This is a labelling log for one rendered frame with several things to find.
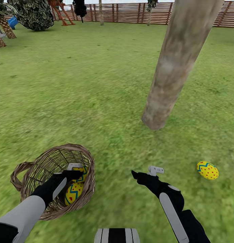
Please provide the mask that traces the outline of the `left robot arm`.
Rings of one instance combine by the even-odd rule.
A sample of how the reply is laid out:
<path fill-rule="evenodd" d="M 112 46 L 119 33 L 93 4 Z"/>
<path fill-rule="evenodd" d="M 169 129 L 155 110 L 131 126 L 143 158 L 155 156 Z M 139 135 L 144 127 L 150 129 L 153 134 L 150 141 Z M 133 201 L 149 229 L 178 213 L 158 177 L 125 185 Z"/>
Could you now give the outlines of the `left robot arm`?
<path fill-rule="evenodd" d="M 23 243 L 39 218 L 66 183 L 78 180 L 84 172 L 81 163 L 69 163 L 64 171 L 55 172 L 43 185 L 36 186 L 33 193 L 14 209 L 0 217 L 0 243 Z"/>

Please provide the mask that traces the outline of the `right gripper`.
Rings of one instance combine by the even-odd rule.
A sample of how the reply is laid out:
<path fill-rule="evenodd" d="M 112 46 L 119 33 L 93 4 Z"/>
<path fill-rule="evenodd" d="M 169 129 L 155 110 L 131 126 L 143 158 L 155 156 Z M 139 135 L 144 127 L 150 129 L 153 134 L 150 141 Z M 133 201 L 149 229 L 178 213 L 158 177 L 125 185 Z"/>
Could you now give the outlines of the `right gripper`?
<path fill-rule="evenodd" d="M 151 176 L 150 174 L 143 173 L 143 172 L 135 172 L 131 171 L 134 179 L 137 179 L 137 183 L 140 185 L 145 185 L 150 191 L 151 190 L 151 185 L 154 181 L 158 180 L 159 177 L 156 176 Z"/>

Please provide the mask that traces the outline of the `easter egg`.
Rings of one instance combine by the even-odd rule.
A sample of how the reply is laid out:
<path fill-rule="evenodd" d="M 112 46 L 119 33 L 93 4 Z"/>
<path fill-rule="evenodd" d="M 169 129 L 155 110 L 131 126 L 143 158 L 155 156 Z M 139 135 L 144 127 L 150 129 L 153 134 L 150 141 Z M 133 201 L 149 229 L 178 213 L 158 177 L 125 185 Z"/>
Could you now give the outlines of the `easter egg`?
<path fill-rule="evenodd" d="M 64 195 L 65 205 L 69 206 L 75 201 L 80 195 L 82 195 L 84 183 L 71 183 Z"/>
<path fill-rule="evenodd" d="M 206 179 L 216 179 L 219 176 L 218 169 L 209 162 L 199 161 L 197 163 L 197 170 L 201 176 Z"/>
<path fill-rule="evenodd" d="M 73 179 L 72 182 L 83 183 L 86 180 L 86 176 L 88 173 L 88 167 L 83 164 L 83 168 L 74 168 L 74 170 L 80 170 L 80 172 L 84 172 L 84 173 L 78 180 Z"/>

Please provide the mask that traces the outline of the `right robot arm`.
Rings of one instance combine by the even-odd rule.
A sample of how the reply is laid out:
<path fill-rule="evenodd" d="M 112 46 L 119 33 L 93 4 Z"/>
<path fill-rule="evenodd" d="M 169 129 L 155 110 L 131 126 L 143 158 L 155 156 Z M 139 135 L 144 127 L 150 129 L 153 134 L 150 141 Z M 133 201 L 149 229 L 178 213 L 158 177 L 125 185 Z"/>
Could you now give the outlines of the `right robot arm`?
<path fill-rule="evenodd" d="M 183 210 L 184 198 L 181 191 L 165 182 L 160 182 L 156 173 L 164 173 L 164 169 L 149 166 L 149 172 L 131 171 L 137 183 L 145 185 L 158 198 L 170 222 L 178 243 L 211 243 L 201 223 L 191 210 Z"/>

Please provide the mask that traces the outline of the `wicker basket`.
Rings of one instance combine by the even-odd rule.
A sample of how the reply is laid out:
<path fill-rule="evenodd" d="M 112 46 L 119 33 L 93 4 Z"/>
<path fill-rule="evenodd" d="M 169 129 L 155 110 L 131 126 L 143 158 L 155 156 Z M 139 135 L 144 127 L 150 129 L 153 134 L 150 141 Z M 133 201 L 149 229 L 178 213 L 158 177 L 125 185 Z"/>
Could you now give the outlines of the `wicker basket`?
<path fill-rule="evenodd" d="M 63 152 L 65 150 L 67 150 L 66 153 L 68 153 L 68 156 L 65 156 Z M 55 158 L 50 156 L 50 154 L 54 155 L 55 152 L 58 152 L 57 155 L 61 155 L 62 159 L 58 158 L 55 160 Z M 68 212 L 83 208 L 89 202 L 90 198 L 96 190 L 94 173 L 95 163 L 90 151 L 87 150 L 85 146 L 79 144 L 68 143 L 55 146 L 43 152 L 34 160 L 34 162 L 24 162 L 17 165 L 14 172 L 10 176 L 10 182 L 18 191 L 20 191 L 22 203 L 28 196 L 33 193 L 33 189 L 36 189 L 36 186 L 43 185 L 46 180 L 50 179 L 51 175 L 55 173 L 56 169 L 61 171 L 65 170 L 65 167 L 59 164 L 62 161 L 65 162 L 64 165 L 68 165 L 69 163 L 81 163 L 85 166 L 88 166 L 86 180 L 83 182 L 84 185 L 82 189 L 82 195 L 73 201 L 71 205 L 66 206 L 65 201 L 63 201 L 64 192 L 61 190 L 56 198 L 51 203 L 49 203 L 48 207 L 45 209 L 38 221 L 52 221 L 64 216 Z M 51 164 L 55 167 L 52 167 Z M 17 178 L 17 175 L 27 169 L 29 170 L 24 174 L 22 182 L 20 182 L 20 180 Z M 42 175 L 38 179 L 40 172 L 42 172 Z M 71 181 L 66 183 L 67 189 L 70 184 Z"/>

